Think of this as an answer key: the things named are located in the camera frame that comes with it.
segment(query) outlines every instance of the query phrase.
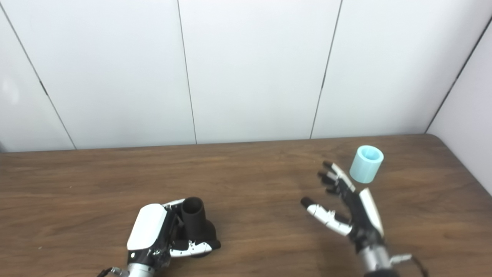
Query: wire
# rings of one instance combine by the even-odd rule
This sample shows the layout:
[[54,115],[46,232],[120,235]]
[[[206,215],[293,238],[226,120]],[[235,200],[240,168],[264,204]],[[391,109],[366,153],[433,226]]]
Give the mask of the wire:
[[101,271],[101,273],[99,273],[99,275],[97,277],[104,277],[104,276],[108,275],[108,273],[110,273],[112,269],[113,268],[110,267],[108,269],[105,269],[105,270]]
[[424,265],[414,255],[412,255],[412,261],[420,269],[420,272],[422,273],[423,277],[429,277],[429,271],[424,267]]

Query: light blue cylinder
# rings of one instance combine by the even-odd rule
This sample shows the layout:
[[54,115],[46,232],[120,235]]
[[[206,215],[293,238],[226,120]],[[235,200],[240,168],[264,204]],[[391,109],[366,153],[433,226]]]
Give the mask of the light blue cylinder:
[[362,145],[355,153],[350,167],[350,176],[359,183],[370,183],[384,159],[383,152],[374,146]]

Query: wood grain surface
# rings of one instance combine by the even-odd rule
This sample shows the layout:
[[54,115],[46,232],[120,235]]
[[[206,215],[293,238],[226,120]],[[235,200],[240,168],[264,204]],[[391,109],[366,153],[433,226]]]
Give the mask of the wood grain surface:
[[492,276],[492,199],[431,135],[0,154],[0,275],[124,267],[142,206],[198,196],[222,248],[158,276],[362,276],[348,239],[299,204],[310,196],[346,212],[316,172],[323,160],[348,171],[362,144],[385,155],[369,187],[390,251],[414,253],[432,277]]

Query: robotic arm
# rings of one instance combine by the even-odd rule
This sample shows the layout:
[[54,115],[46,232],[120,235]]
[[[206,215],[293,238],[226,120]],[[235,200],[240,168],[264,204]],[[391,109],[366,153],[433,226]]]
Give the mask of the robotic arm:
[[[207,226],[212,228],[209,234],[213,234],[205,236],[212,238],[211,240],[205,237],[187,238],[186,235],[179,234],[180,232],[186,233],[182,230],[186,228],[186,217],[190,216],[187,210],[183,209],[184,201],[188,201],[188,211],[192,213],[191,216],[194,216],[195,222],[190,224],[202,225],[204,229]],[[156,270],[169,266],[171,258],[202,257],[212,250],[219,249],[220,242],[215,239],[215,228],[211,222],[205,221],[203,203],[199,198],[191,197],[162,205],[149,204],[141,208],[126,248],[128,249],[128,269],[112,267],[103,270],[98,277],[103,277],[108,273],[120,277],[152,277]]]
[[339,196],[350,210],[351,218],[345,218],[334,210],[326,210],[308,197],[301,204],[308,213],[329,229],[349,237],[364,268],[364,277],[399,277],[393,265],[414,260],[422,275],[428,277],[420,262],[411,254],[396,255],[390,258],[384,242],[384,231],[379,212],[368,188],[357,191],[345,174],[334,163],[323,163],[324,170],[318,173],[326,192]]

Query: white plastic panel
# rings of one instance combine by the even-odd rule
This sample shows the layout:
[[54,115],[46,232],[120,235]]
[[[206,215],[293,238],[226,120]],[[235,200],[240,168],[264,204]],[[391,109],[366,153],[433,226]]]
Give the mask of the white plastic panel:
[[492,27],[429,128],[492,194]]
[[176,0],[2,0],[77,148],[195,143]]
[[0,151],[74,149],[0,9]]
[[198,143],[307,139],[339,0],[179,0]]
[[313,138],[423,133],[492,1],[344,0]]

